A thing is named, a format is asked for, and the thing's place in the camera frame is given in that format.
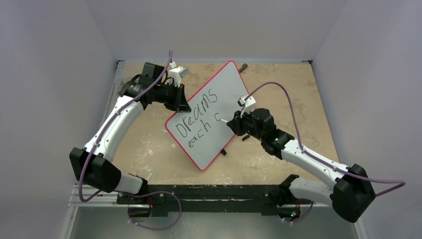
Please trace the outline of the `red framed whiteboard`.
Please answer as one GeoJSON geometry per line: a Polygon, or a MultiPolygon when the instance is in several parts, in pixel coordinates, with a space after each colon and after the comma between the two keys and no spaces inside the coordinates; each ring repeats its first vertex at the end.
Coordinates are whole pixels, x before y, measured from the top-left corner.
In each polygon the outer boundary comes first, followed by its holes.
{"type": "Polygon", "coordinates": [[[234,61],[228,61],[188,99],[192,111],[175,113],[166,130],[191,161],[203,171],[234,137],[220,119],[231,120],[248,89],[234,61]]]}

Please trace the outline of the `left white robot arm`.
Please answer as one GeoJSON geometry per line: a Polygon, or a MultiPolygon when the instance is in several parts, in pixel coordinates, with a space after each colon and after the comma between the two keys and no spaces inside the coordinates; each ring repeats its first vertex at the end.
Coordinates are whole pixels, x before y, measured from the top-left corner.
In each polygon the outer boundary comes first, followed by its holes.
{"type": "Polygon", "coordinates": [[[116,150],[123,137],[148,105],[157,102],[177,113],[189,113],[182,78],[189,74],[184,66],[170,61],[166,66],[145,63],[141,74],[123,84],[112,111],[97,133],[82,148],[73,148],[69,158],[79,183],[79,197],[85,199],[83,185],[99,192],[128,194],[135,203],[148,199],[146,179],[121,172],[113,165],[116,150]]]}

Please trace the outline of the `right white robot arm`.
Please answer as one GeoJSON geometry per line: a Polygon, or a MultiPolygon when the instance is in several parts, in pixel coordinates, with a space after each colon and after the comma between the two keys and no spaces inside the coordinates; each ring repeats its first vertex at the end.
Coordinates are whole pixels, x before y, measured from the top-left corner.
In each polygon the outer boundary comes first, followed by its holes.
{"type": "Polygon", "coordinates": [[[279,205],[307,199],[331,206],[344,220],[355,223],[376,198],[366,170],[358,165],[347,166],[304,147],[298,139],[277,128],[268,109],[250,113],[234,113],[226,125],[237,136],[245,134],[259,140],[268,154],[292,163],[315,176],[310,181],[289,175],[279,185],[279,205]]]}

